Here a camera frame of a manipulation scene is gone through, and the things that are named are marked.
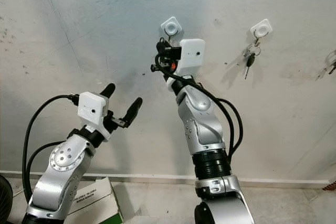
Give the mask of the white baseboard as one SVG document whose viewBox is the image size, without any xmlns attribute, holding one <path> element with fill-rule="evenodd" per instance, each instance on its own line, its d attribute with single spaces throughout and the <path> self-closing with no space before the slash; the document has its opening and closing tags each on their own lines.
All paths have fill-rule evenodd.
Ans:
<svg viewBox="0 0 336 224">
<path fill-rule="evenodd" d="M 160 184 L 193 184 L 194 176 L 185 175 L 158 175 L 158 174 L 94 174 L 82 175 L 82 180 L 94 180 L 108 177 L 110 181 L 121 183 L 160 183 Z M 278 180 L 242 178 L 238 181 L 243 187 L 269 187 L 269 188 L 298 188 L 298 189 L 322 189 L 332 184 L 328 180 Z"/>
</svg>

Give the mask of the black car key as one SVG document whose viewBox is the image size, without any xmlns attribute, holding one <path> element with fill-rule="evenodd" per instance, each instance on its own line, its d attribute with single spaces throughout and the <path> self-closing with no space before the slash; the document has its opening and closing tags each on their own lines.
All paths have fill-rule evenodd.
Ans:
<svg viewBox="0 0 336 224">
<path fill-rule="evenodd" d="M 245 56 L 245 72 L 244 72 L 244 78 L 247 80 L 247 77 L 249 75 L 250 66 L 252 66 L 255 62 L 257 54 L 251 51 L 247 51 Z"/>
</svg>

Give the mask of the white green cardboard box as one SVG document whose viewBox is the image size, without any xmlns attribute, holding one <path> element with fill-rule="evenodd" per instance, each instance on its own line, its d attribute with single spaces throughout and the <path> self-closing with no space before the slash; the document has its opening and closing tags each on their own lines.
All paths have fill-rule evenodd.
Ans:
<svg viewBox="0 0 336 224">
<path fill-rule="evenodd" d="M 107 177 L 77 190 L 64 224 L 124 224 Z"/>
</svg>

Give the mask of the black floor fan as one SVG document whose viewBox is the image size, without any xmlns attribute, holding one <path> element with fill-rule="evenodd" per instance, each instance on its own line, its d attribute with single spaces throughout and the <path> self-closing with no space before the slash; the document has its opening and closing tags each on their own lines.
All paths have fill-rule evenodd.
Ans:
<svg viewBox="0 0 336 224">
<path fill-rule="evenodd" d="M 8 221 L 12 205 L 14 203 L 14 192 L 9 181 L 0 175 L 0 224 L 13 224 Z"/>
</svg>

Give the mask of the silver key bunch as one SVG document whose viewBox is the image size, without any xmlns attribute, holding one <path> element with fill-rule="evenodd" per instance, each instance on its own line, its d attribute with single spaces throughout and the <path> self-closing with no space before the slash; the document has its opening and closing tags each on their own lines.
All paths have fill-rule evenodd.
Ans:
<svg viewBox="0 0 336 224">
<path fill-rule="evenodd" d="M 321 79 L 325 75 L 331 75 L 334 71 L 336 71 L 336 49 L 327 54 L 324 66 L 318 71 L 316 80 Z"/>
</svg>

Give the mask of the white square wall hook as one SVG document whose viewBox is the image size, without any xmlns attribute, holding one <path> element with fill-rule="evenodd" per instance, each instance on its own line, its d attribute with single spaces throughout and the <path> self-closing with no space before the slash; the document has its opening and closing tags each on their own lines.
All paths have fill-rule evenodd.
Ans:
<svg viewBox="0 0 336 224">
<path fill-rule="evenodd" d="M 161 23 L 160 29 L 169 37 L 178 35 L 183 30 L 182 25 L 180 25 L 175 16 L 171 16 L 168 20 Z"/>
<path fill-rule="evenodd" d="M 263 19 L 259 21 L 256 25 L 253 25 L 250 29 L 250 34 L 255 38 L 266 37 L 273 32 L 273 28 L 268 19 Z"/>
</svg>

